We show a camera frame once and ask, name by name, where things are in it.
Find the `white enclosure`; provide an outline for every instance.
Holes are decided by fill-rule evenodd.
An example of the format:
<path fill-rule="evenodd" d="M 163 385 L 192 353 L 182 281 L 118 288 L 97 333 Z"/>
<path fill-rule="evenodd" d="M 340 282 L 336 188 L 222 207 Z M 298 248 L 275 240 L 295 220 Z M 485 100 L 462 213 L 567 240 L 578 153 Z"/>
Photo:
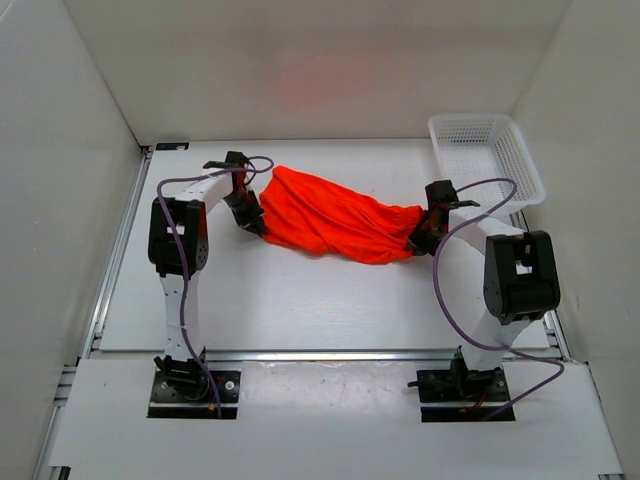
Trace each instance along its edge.
<path fill-rule="evenodd" d="M 635 0 L 0 0 L 0 477 L 640 478 L 638 25 Z M 212 358 L 245 375 L 241 414 L 148 421 L 164 341 L 145 250 L 155 183 L 237 148 L 425 205 L 428 121 L 447 113 L 511 115 L 527 140 L 546 199 L 525 214 L 551 234 L 563 298 L 518 346 L 567 372 L 513 423 L 412 423 L 401 385 L 461 343 L 431 260 L 311 261 L 247 240 L 221 206 L 200 310 Z M 191 145 L 141 153 L 162 141 Z M 448 248 L 445 295 L 472 331 L 482 257 Z M 320 359 L 368 362 L 302 363 Z M 550 369 L 505 363 L 514 393 Z"/>

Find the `metal frame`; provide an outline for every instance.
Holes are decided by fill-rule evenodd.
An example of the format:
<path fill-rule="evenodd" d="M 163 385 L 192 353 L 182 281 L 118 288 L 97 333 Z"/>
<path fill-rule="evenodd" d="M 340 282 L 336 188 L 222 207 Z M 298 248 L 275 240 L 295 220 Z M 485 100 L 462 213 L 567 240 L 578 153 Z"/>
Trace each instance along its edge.
<path fill-rule="evenodd" d="M 564 336 L 564 331 L 562 330 L 562 325 L 560 324 L 560 318 L 558 318 L 558 312 L 556 310 L 552 310 L 547 312 L 544 316 L 544 321 L 547 326 L 553 330 L 553 334 L 558 341 L 558 349 L 562 354 L 562 360 L 566 362 L 577 362 L 571 357 L 571 352 L 569 351 L 569 346 L 567 345 L 566 337 Z"/>
<path fill-rule="evenodd" d="M 45 435 L 40 455 L 38 456 L 38 462 L 33 473 L 32 480 L 59 480 L 65 478 L 65 467 L 49 467 L 49 458 L 51 457 L 51 450 L 53 449 L 53 442 L 51 439 L 55 439 L 60 427 L 60 421 L 62 419 L 62 407 L 56 406 L 53 408 L 51 414 L 51 420 L 47 427 L 47 434 Z"/>
<path fill-rule="evenodd" d="M 549 347 L 546 348 L 525 348 L 526 352 L 544 358 L 562 358 L 562 352 L 555 341 L 552 329 L 547 328 L 547 338 Z M 90 358 L 147 358 L 159 355 L 161 350 L 137 350 L 137 351 L 114 351 L 103 352 L 100 350 L 101 334 L 96 334 L 96 338 L 91 349 Z M 444 361 L 453 358 L 455 349 L 405 349 L 405 350 L 211 350 L 207 349 L 208 362 L 424 362 L 424 361 Z M 505 361 L 517 360 L 518 358 L 506 353 Z"/>
<path fill-rule="evenodd" d="M 129 234 L 131 233 L 131 227 L 133 220 L 136 216 L 136 210 L 138 208 L 138 202 L 140 201 L 140 195 L 142 194 L 142 188 L 147 178 L 147 172 L 149 170 L 149 164 L 151 157 L 153 156 L 153 147 L 143 149 L 142 162 L 138 169 L 138 174 L 129 192 L 129 199 L 125 207 L 125 212 L 120 221 L 118 227 L 118 233 L 111 249 L 111 256 L 109 257 L 109 263 L 105 270 L 100 290 L 96 299 L 93 314 L 89 322 L 89 328 L 87 336 L 80 352 L 80 358 L 89 358 L 91 354 L 91 346 L 93 344 L 96 333 L 101 333 L 104 329 L 104 321 L 109 310 L 109 304 L 111 303 L 111 297 L 115 290 L 116 281 L 118 279 L 118 273 L 120 272 L 120 265 L 122 264 L 122 258 L 127 247 L 129 240 Z"/>

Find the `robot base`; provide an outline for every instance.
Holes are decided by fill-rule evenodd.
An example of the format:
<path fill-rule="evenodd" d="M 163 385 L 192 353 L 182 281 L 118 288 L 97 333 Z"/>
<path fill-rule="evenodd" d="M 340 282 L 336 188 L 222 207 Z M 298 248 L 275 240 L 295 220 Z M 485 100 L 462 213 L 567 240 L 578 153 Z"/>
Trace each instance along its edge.
<path fill-rule="evenodd" d="M 235 420 L 238 415 L 241 373 L 235 370 L 210 370 L 220 394 L 222 420 Z M 200 418 L 218 420 L 218 412 L 209 409 L 211 393 L 203 391 L 189 397 L 167 384 L 164 374 L 156 371 L 151 387 L 148 418 Z"/>
<path fill-rule="evenodd" d="M 477 422 L 511 400 L 504 371 L 467 372 L 460 377 L 455 368 L 449 370 L 419 370 L 417 386 L 423 423 Z M 512 408 L 505 409 L 487 421 L 514 421 Z"/>

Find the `wire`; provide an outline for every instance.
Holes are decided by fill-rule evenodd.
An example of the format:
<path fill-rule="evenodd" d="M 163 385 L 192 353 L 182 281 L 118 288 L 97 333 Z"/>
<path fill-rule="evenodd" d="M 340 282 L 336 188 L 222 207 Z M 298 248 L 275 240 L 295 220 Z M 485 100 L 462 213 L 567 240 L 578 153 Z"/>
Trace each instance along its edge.
<path fill-rule="evenodd" d="M 539 390 L 540 388 L 542 388 L 545 385 L 547 385 L 547 384 L 551 383 L 552 381 L 554 381 L 556 378 L 558 378 L 560 375 L 562 375 L 564 373 L 564 370 L 565 370 L 564 365 L 561 362 L 557 362 L 555 360 L 551 360 L 551 359 L 548 359 L 548 358 L 535 357 L 533 355 L 529 355 L 529 354 L 520 352 L 519 350 L 515 350 L 515 349 L 513 349 L 511 347 L 508 347 L 506 345 L 485 345 L 483 343 L 480 343 L 480 342 L 476 341 L 475 339 L 473 339 L 472 337 L 467 335 L 467 333 L 460 327 L 460 325 L 458 325 L 458 323 L 455 321 L 455 319 L 451 315 L 451 312 L 447 308 L 447 305 L 446 305 L 446 303 L 444 301 L 444 297 L 442 296 L 442 291 L 440 289 L 440 278 L 439 278 L 439 274 L 438 274 L 438 266 L 440 265 L 440 257 L 442 256 L 442 250 L 444 249 L 444 246 L 451 239 L 451 237 L 453 237 L 458 231 L 462 230 L 463 228 L 465 228 L 465 227 L 467 227 L 469 225 L 472 225 L 474 223 L 480 222 L 481 220 L 484 220 L 485 218 L 489 217 L 493 212 L 495 212 L 496 210 L 498 210 L 502 206 L 506 205 L 515 196 L 516 191 L 518 189 L 518 185 L 516 184 L 516 182 L 514 182 L 510 178 L 492 178 L 492 179 L 488 179 L 488 180 L 480 180 L 478 182 L 471 183 L 471 184 L 466 185 L 466 186 L 464 186 L 464 187 L 462 187 L 462 188 L 457 190 L 457 192 L 459 193 L 459 192 L 462 192 L 462 191 L 467 190 L 469 188 L 475 187 L 477 185 L 484 185 L 486 183 L 494 183 L 494 182 L 506 182 L 506 183 L 509 183 L 511 185 L 511 187 L 512 187 L 511 188 L 511 192 L 509 192 L 509 195 L 507 195 L 503 200 L 501 200 L 499 203 L 497 203 L 493 207 L 489 208 L 486 212 L 481 213 L 480 215 L 478 215 L 476 217 L 473 217 L 473 218 L 471 218 L 469 220 L 466 220 L 466 221 L 462 222 L 461 224 L 457 225 L 456 227 L 452 228 L 449 231 L 449 233 L 447 233 L 443 237 L 442 241 L 438 245 L 438 248 L 436 249 L 436 254 L 434 255 L 434 258 L 433 258 L 433 287 L 435 289 L 436 299 L 438 300 L 438 304 L 440 305 L 442 313 L 444 314 L 445 318 L 447 319 L 447 321 L 449 322 L 451 327 L 453 327 L 453 329 L 456 331 L 456 333 L 458 335 L 460 335 L 467 343 L 469 343 L 469 344 L 473 345 L 474 347 L 479 348 L 481 350 L 486 350 L 486 351 L 490 351 L 490 352 L 497 352 L 497 351 L 510 352 L 510 353 L 512 353 L 512 354 L 514 354 L 514 355 L 516 355 L 516 356 L 518 356 L 520 358 L 524 358 L 526 360 L 534 360 L 536 362 L 546 363 L 548 365 L 554 365 L 554 366 L 558 367 L 558 371 L 556 373 L 554 373 L 553 375 L 551 375 L 550 377 L 546 378 L 545 380 L 541 381 L 540 383 L 537 383 L 536 385 L 531 387 L 526 392 L 518 395 L 513 400 L 505 403 L 500 408 L 494 410 L 489 415 L 485 416 L 482 420 L 488 420 L 488 419 L 500 414 L 504 410 L 512 407 L 515 403 L 519 402 L 523 398 L 531 395 L 536 390 Z"/>
<path fill-rule="evenodd" d="M 274 165 L 273 160 L 271 160 L 269 157 L 264 157 L 262 155 L 254 155 L 253 157 L 248 157 L 247 158 L 247 163 L 254 170 L 256 169 L 256 167 L 253 165 L 253 162 L 251 160 L 266 160 L 267 162 L 271 163 L 271 168 L 273 168 L 273 165 Z M 258 174 L 258 172 L 249 172 L 249 173 L 253 173 L 253 176 L 249 180 L 245 180 L 245 182 L 244 182 L 244 186 L 245 187 L 248 186 L 251 182 L 253 182 L 253 179 L 256 178 L 256 175 Z"/>
<path fill-rule="evenodd" d="M 160 208 L 162 208 L 162 212 L 164 213 L 164 216 L 167 219 L 167 224 L 171 229 L 171 234 L 173 235 L 173 239 L 176 242 L 176 247 L 178 248 L 178 255 L 180 256 L 180 263 L 182 265 L 183 286 L 182 286 L 182 296 L 180 298 L 180 330 L 182 332 L 182 338 L 184 340 L 184 344 L 187 347 L 187 350 L 189 350 L 189 354 L 191 355 L 193 360 L 198 364 L 202 372 L 205 374 L 205 376 L 209 380 L 209 385 L 211 386 L 211 390 L 212 390 L 212 398 L 211 398 L 210 404 L 215 403 L 216 409 L 218 410 L 218 418 L 222 418 L 222 412 L 220 409 L 220 394 L 218 392 L 218 387 L 216 386 L 216 382 L 213 379 L 213 375 L 211 375 L 209 368 L 202 360 L 200 360 L 199 355 L 193 349 L 193 346 L 189 341 L 189 336 L 187 335 L 187 329 L 185 326 L 184 307 L 187 301 L 187 293 L 189 289 L 189 266 L 187 263 L 187 256 L 184 252 L 184 247 L 182 245 L 182 240 L 180 239 L 180 234 L 178 233 L 178 228 L 176 227 L 176 224 L 173 221 L 173 218 L 171 218 L 171 212 L 169 211 L 167 202 L 162 194 L 162 187 L 170 183 L 199 182 L 201 180 L 206 180 L 207 178 L 215 178 L 215 177 L 219 177 L 220 175 L 225 175 L 227 173 L 241 173 L 241 172 L 249 172 L 254 174 L 266 173 L 269 170 L 271 170 L 275 165 L 274 161 L 271 160 L 269 157 L 264 157 L 264 156 L 249 157 L 249 160 L 258 160 L 258 159 L 266 160 L 267 162 L 269 162 L 269 165 L 263 169 L 244 168 L 244 167 L 225 168 L 222 170 L 216 170 L 215 172 L 212 172 L 206 175 L 200 175 L 197 177 L 167 178 L 165 180 L 162 180 L 160 183 L 158 183 L 156 187 L 158 202 L 160 203 Z"/>
<path fill-rule="evenodd" d="M 487 396 L 488 396 L 487 392 L 482 392 L 482 395 L 480 396 L 478 401 L 475 403 L 475 405 L 473 405 L 470 408 L 461 409 L 460 413 L 469 413 L 469 412 L 473 412 L 474 410 L 477 410 L 478 408 L 480 408 L 482 406 L 484 401 L 487 399 Z"/>

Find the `crumpled fabric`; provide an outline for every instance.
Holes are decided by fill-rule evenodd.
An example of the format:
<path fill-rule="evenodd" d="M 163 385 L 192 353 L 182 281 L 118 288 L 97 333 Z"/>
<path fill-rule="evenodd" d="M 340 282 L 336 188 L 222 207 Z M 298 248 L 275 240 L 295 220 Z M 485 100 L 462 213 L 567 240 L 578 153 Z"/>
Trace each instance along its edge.
<path fill-rule="evenodd" d="M 284 166 L 260 194 L 272 244 L 314 255 L 333 253 L 371 265 L 410 257 L 407 239 L 421 206 L 383 205 L 367 195 Z"/>

